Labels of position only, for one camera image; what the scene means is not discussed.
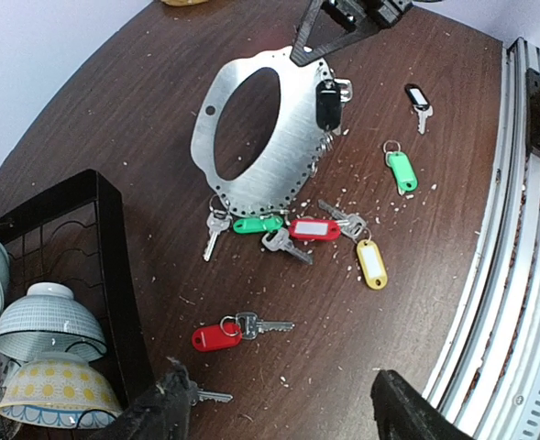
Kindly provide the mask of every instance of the white wall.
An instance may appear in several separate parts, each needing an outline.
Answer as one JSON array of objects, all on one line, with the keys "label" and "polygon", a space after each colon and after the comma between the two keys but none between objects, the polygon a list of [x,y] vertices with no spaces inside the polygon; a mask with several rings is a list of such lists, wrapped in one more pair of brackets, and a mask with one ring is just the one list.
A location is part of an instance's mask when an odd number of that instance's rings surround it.
[{"label": "white wall", "polygon": [[149,0],[0,0],[0,166],[74,72]]},{"label": "white wall", "polygon": [[[0,0],[0,166],[68,78],[149,1]],[[424,7],[507,45],[524,36],[540,46],[540,0],[446,0]]]}]

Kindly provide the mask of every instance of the metal rail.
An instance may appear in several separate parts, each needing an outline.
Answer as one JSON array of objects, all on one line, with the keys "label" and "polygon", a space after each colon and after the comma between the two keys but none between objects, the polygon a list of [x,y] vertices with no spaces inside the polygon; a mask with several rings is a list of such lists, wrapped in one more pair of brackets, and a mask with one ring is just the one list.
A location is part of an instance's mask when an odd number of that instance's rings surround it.
[{"label": "metal rail", "polygon": [[540,50],[503,52],[494,176],[454,322],[424,390],[479,439],[540,433],[540,159],[526,154],[526,71]]}]

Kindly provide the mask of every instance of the wood grain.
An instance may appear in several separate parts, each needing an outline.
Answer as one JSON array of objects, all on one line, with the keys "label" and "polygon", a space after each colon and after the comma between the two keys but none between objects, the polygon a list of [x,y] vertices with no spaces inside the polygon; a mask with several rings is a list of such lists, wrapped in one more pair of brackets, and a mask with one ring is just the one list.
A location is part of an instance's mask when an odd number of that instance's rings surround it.
[{"label": "wood grain", "polygon": [[[501,44],[415,8],[393,30],[328,57],[337,76],[353,82],[349,132],[292,204],[298,215],[321,215],[318,198],[361,213],[388,268],[386,289],[370,291],[358,279],[345,238],[301,245],[313,250],[312,267],[261,252],[259,236],[234,234],[221,236],[212,262],[202,260],[211,191],[190,157],[195,114],[226,62],[290,44],[304,7],[150,5],[81,67],[0,170],[0,215],[86,168],[121,190],[153,368],[163,373],[166,356],[175,356],[202,386],[235,396],[195,407],[193,438],[377,438],[369,398],[377,369],[424,387],[478,239]],[[418,83],[434,105],[425,136],[416,131],[407,83]],[[260,86],[259,95],[267,90]],[[227,172],[243,166],[239,155],[255,156],[267,129],[258,123],[270,119],[271,100],[242,96],[219,134],[217,159]],[[411,200],[398,195],[384,164],[387,139],[402,143],[418,175]],[[296,328],[223,352],[192,348],[196,327],[245,310]]]}]

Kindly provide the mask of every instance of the black dish rack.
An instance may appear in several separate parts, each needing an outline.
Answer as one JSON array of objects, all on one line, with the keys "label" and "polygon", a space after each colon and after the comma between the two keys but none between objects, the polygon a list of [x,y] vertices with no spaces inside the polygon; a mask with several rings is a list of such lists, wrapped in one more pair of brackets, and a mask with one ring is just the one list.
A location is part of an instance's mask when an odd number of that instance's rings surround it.
[{"label": "black dish rack", "polygon": [[[138,316],[121,193],[86,170],[0,218],[0,242],[11,263],[6,304],[31,284],[53,281],[74,291],[98,319],[108,347],[91,366],[109,380],[123,408],[154,383]],[[0,422],[0,439],[9,437]],[[24,425],[15,438],[85,438],[92,432]]]}]

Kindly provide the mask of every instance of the yellow object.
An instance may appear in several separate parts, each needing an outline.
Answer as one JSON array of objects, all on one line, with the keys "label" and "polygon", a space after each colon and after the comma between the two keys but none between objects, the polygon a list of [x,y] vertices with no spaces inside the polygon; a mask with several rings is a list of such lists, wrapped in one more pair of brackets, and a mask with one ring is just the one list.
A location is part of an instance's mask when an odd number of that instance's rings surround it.
[{"label": "yellow object", "polygon": [[44,353],[21,367],[6,383],[11,390],[0,402],[6,408],[36,406],[41,410],[100,410],[117,417],[121,412],[115,393],[105,378],[72,354]]},{"label": "yellow object", "polygon": [[169,6],[193,6],[201,3],[206,3],[208,0],[161,0]]},{"label": "yellow object", "polygon": [[365,282],[374,291],[386,287],[388,273],[381,259],[380,249],[371,240],[361,240],[357,247],[359,264],[363,270]]}]

